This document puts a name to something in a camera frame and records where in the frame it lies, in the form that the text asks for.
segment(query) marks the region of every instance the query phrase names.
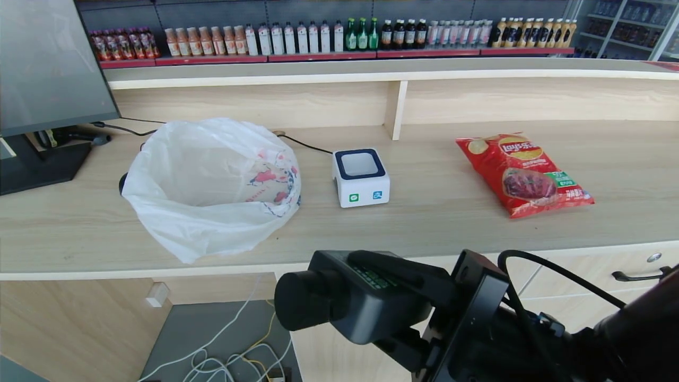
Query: computer monitor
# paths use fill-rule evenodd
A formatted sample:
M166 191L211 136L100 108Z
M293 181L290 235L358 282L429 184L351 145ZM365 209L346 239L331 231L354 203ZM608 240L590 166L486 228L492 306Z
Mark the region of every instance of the computer monitor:
M26 133L120 117L74 0L2 0L0 62L0 195L72 180L91 144Z

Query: white plastic bag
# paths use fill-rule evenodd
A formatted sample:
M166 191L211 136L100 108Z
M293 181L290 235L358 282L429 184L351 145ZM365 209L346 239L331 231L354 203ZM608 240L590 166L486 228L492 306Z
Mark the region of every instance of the white plastic bag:
M137 154L122 191L151 236L184 263L249 251L299 208L293 150L262 126L173 121Z

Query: drawer handle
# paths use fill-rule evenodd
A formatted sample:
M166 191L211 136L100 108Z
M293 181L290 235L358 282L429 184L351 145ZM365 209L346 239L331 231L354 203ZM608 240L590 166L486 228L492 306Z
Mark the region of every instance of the drawer handle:
M660 268L660 271L662 273L660 275L655 275L655 276L630 277L630 276L627 276L623 271L615 271L615 272L611 273L611 275L613 275L613 277L617 281L622 281L623 283L626 283L628 281L644 281L644 280L655 280L655 279L661 280L663 277L665 277L665 276L667 276L668 274L671 273L672 268L670 268L668 266L663 266L662 268Z

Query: white scanner box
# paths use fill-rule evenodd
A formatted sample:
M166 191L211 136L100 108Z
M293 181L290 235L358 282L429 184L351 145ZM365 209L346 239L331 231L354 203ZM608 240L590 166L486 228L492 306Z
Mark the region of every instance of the white scanner box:
M375 149L334 152L333 180L342 208L389 201L389 174Z

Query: red chip bag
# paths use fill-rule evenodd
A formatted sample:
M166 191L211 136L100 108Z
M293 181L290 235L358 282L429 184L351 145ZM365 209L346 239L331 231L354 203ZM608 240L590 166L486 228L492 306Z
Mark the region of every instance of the red chip bag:
M456 142L509 211L510 218L594 204L594 199L543 149L514 134L460 138Z

